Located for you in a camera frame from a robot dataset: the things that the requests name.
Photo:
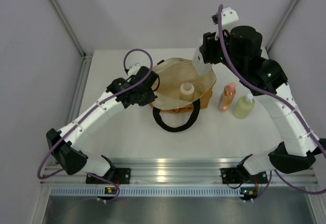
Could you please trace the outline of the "tan canvas tote bag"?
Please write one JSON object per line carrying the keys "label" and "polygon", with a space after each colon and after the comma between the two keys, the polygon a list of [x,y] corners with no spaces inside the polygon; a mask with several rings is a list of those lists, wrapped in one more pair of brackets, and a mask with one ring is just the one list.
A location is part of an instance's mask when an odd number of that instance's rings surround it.
{"label": "tan canvas tote bag", "polygon": [[[159,76],[159,81],[155,82],[154,92],[157,98],[150,103],[155,122],[163,130],[168,132],[182,132],[193,126],[196,122],[200,110],[208,107],[212,97],[212,89],[216,83],[216,75],[211,69],[207,75],[199,76],[192,65],[191,60],[182,58],[171,58],[162,60],[153,71]],[[180,99],[180,86],[185,82],[190,82],[195,87],[192,102]],[[166,124],[161,113],[180,114],[190,112],[191,115],[183,125],[172,127]]]}

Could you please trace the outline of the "orange bottle pink cap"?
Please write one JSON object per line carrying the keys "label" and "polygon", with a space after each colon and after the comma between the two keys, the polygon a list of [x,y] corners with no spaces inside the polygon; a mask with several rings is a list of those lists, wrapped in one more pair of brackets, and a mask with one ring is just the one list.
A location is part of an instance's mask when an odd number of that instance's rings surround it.
{"label": "orange bottle pink cap", "polygon": [[218,109],[220,111],[227,111],[231,106],[231,103],[236,94],[236,83],[231,82],[224,87],[223,92],[221,93],[219,102],[218,102]]}

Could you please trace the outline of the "green pump bottle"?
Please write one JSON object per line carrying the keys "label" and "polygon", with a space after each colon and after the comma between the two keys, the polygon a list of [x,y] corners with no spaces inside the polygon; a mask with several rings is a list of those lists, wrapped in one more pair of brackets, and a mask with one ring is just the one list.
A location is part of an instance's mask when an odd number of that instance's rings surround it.
{"label": "green pump bottle", "polygon": [[244,119],[249,115],[254,106],[255,100],[252,94],[241,96],[233,109],[233,115],[238,119]]}

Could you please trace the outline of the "white bottle black cap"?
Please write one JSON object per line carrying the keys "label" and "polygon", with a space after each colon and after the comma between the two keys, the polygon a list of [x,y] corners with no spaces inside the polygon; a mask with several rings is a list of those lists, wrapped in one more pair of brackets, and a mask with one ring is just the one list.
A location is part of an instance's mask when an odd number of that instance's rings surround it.
{"label": "white bottle black cap", "polygon": [[200,52],[200,47],[202,45],[203,45],[203,38],[200,39],[192,60],[192,65],[199,76],[207,75],[212,69],[212,64],[204,63],[203,55]]}

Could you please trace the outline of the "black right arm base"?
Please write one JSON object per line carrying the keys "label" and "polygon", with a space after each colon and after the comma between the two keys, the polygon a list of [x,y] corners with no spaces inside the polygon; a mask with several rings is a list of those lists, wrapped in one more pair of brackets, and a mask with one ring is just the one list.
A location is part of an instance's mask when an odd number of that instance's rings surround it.
{"label": "black right arm base", "polygon": [[223,184],[266,184],[268,182],[266,172],[250,175],[237,167],[221,168],[220,171]]}

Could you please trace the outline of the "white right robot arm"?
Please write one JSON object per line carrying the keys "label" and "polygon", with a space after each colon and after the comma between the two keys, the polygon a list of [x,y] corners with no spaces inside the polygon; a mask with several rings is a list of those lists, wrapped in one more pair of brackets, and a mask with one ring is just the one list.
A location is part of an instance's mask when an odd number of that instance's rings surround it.
{"label": "white right robot arm", "polygon": [[280,64],[263,58],[262,35],[251,26],[236,26],[222,34],[205,33],[194,61],[200,66],[222,63],[266,109],[281,135],[279,145],[251,154],[237,166],[237,176],[249,182],[256,174],[278,170],[285,174],[310,168],[315,156],[325,154],[325,139],[318,138],[303,118]]}

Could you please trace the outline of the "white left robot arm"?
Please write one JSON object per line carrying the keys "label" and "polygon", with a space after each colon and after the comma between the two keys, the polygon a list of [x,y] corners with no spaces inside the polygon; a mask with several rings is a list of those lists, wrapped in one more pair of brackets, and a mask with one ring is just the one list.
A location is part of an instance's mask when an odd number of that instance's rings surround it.
{"label": "white left robot arm", "polygon": [[78,118],[60,130],[47,132],[51,154],[68,175],[85,172],[96,174],[104,183],[114,180],[112,162],[103,155],[87,152],[84,145],[114,115],[131,105],[145,106],[153,102],[157,96],[152,86],[158,78],[156,72],[136,65],[128,79],[120,77],[113,80],[97,101]]}

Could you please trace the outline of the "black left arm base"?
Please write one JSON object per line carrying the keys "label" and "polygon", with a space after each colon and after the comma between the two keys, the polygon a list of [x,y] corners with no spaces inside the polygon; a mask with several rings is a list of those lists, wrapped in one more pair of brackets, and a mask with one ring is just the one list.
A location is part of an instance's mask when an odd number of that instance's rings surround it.
{"label": "black left arm base", "polygon": [[[115,168],[110,169],[107,174],[105,174],[102,178],[109,180],[117,185],[120,184],[129,184],[131,177],[131,169],[130,168]],[[86,184],[106,184],[106,182],[97,179],[89,174],[86,177]]]}

